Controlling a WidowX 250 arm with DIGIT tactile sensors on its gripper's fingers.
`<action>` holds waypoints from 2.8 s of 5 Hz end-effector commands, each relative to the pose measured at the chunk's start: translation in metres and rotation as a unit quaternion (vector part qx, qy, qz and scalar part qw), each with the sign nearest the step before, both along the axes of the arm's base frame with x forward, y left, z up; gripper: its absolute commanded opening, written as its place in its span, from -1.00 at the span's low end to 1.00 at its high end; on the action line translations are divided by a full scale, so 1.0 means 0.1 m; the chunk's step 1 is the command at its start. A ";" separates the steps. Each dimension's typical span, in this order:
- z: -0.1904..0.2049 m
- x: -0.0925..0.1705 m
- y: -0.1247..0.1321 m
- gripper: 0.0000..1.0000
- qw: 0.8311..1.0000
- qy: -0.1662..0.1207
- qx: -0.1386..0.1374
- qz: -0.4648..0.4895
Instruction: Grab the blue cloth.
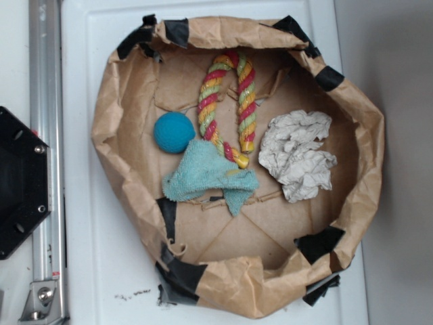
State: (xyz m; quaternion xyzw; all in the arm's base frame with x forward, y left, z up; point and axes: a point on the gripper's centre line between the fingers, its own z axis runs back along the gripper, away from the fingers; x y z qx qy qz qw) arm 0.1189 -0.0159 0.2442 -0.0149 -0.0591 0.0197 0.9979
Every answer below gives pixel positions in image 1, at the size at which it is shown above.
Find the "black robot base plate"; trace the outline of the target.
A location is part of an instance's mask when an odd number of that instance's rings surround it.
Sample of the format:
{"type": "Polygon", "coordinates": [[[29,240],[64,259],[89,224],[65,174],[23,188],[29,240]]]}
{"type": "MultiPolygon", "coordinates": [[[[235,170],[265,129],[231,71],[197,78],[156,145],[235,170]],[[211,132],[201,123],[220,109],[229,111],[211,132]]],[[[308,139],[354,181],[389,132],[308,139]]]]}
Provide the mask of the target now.
{"type": "Polygon", "coordinates": [[[49,147],[1,107],[1,259],[6,260],[50,212],[49,147]]]}

